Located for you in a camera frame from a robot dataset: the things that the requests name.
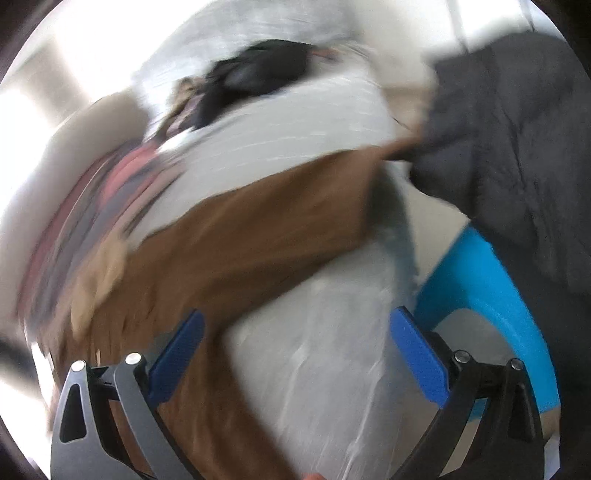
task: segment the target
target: black fabric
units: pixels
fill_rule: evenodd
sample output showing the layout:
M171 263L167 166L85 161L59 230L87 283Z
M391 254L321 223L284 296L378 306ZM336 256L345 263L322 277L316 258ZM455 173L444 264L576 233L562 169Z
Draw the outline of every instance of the black fabric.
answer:
M571 465L582 452L581 441L591 442L591 301L543 276L526 250L475 226L492 244L546 340L560 394L560 458ZM591 452L591 443L587 447Z
M305 75L311 45L288 40L265 40L240 55L215 64L207 74L203 97L191 122L211 124L231 104L267 95Z
M591 293L591 80L570 47L513 34L436 72L413 183Z
M411 180L492 242L556 369L556 478L591 478L591 80L565 42L535 33L436 72Z

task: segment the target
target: metal screw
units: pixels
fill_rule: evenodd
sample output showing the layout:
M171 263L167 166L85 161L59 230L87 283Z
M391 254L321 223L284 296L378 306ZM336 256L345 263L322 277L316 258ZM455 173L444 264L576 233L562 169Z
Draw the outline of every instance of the metal screw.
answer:
M125 357L125 363L128 365L137 365L141 359L142 356L138 352L134 352Z
M470 354L465 350L458 350L453 354L453 356L456 359L456 361L461 364L466 364L472 359Z
M76 360L73 364L72 364L72 371L73 372L79 372L80 370L82 370L84 367L86 366L86 362L84 360Z
M523 364L523 362L521 360L519 360L518 358L511 359L511 368L513 370L517 370L517 371L523 370L524 366L525 365Z

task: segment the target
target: blue chair leg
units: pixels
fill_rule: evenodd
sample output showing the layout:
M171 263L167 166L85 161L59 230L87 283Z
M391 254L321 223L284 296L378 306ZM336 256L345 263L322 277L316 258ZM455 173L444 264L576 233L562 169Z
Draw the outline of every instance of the blue chair leg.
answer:
M471 226L421 289L415 321L432 330L458 309L478 312L503 334L525 362L541 413L560 404L544 338L491 245Z

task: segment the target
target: blue gripper pad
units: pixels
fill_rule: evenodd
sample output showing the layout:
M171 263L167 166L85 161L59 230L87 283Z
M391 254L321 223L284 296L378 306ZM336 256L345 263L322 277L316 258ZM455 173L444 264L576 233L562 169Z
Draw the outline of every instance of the blue gripper pad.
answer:
M425 397L443 408L450 395L447 369L405 307L390 314L390 333Z
M148 371L146 400L151 408L167 402L205 334L205 318L194 310L166 344Z

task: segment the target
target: brown fabric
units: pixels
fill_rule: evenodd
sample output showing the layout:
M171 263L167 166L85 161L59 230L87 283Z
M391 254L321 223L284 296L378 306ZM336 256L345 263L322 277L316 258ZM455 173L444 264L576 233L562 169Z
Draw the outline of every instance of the brown fabric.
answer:
M207 480L294 480L249 411L221 335L364 242L380 160L406 144L334 153L209 198L146 239L86 336L75 342L64 331L61 349L52 351L61 380L73 361L93 364L97 351L109 365L146 350L199 309L206 334L172 400L159 409L164 423ZM139 466L129 431L122 434Z

